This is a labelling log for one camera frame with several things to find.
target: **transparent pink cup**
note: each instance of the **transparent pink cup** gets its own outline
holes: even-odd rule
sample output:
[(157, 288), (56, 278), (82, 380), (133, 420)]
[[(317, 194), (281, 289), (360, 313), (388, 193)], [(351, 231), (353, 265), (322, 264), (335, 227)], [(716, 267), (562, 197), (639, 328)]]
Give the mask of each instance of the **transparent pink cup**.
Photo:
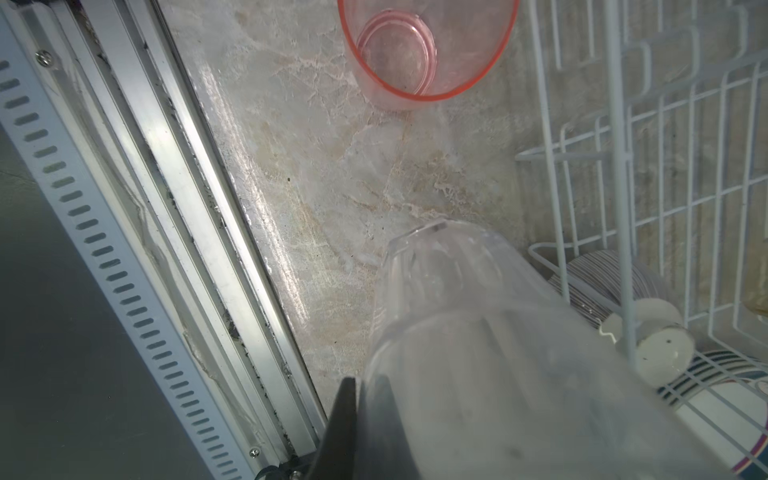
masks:
[(413, 110), (478, 82), (507, 45), (519, 0), (338, 0), (362, 94)]

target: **screw head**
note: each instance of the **screw head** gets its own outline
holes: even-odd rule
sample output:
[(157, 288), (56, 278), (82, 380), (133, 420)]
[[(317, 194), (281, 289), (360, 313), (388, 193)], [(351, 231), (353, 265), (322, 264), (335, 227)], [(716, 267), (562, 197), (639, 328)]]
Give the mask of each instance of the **screw head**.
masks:
[(53, 55), (51, 55), (51, 52), (48, 50), (37, 50), (37, 52), (35, 52), (35, 60), (37, 60), (41, 66), (46, 68), (50, 68), (53, 65)]

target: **blue-gray perforated strip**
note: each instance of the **blue-gray perforated strip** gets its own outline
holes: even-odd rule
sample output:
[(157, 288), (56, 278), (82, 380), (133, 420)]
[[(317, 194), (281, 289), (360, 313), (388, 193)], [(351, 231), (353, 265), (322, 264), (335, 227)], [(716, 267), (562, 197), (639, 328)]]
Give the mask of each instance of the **blue-gray perforated strip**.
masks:
[(214, 478), (250, 480), (245, 455), (2, 14), (0, 45), (0, 123)]

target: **clear plastic bottle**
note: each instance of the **clear plastic bottle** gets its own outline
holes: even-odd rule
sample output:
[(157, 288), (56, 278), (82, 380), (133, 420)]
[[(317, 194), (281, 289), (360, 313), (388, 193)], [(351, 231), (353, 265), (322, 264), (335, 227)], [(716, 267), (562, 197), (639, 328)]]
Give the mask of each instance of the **clear plastic bottle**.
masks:
[(373, 323), (360, 480), (729, 477), (496, 233), (393, 240)]

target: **white wire dish rack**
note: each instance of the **white wire dish rack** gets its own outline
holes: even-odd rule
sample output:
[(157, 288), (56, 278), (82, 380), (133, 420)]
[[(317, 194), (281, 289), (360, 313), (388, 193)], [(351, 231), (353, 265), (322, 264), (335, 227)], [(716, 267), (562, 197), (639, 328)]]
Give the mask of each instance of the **white wire dish rack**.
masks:
[[(768, 102), (760, 102), (768, 90), (768, 2), (528, 0), (527, 10), (543, 145), (517, 161), (545, 163), (555, 237), (529, 253), (568, 278), (569, 258), (618, 250), (621, 307), (568, 282), (629, 319), (623, 341), (632, 346), (631, 365), (632, 259), (660, 273), (701, 352), (660, 394), (743, 455), (735, 472), (745, 476), (749, 467), (751, 478), (766, 478), (766, 423), (694, 367), (768, 402), (742, 370), (719, 360), (768, 375), (758, 360), (768, 360), (768, 323), (744, 306), (765, 295), (768, 276)], [(573, 101), (585, 85), (594, 98)], [(607, 102), (595, 100), (605, 92)], [(548, 260), (555, 254), (557, 265)], [(758, 444), (725, 432), (682, 385), (731, 409)]]

